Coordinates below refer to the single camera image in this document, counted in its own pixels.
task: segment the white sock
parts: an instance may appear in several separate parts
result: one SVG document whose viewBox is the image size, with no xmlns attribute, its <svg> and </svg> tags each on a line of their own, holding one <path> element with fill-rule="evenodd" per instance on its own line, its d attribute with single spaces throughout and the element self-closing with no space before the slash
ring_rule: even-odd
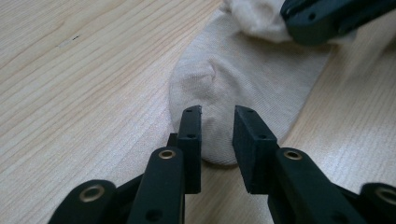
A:
<svg viewBox="0 0 396 224">
<path fill-rule="evenodd" d="M 330 52 L 329 46 L 307 49 L 248 37 L 228 9 L 234 10 L 221 7 L 214 13 L 181 56 L 170 80 L 175 130 L 183 109 L 201 105 L 203 159 L 224 165 L 236 163 L 232 146 L 235 105 L 256 110 L 282 141 Z M 276 32 L 268 34 L 276 41 Z M 283 31 L 280 34 L 278 40 L 283 41 Z"/>
</svg>

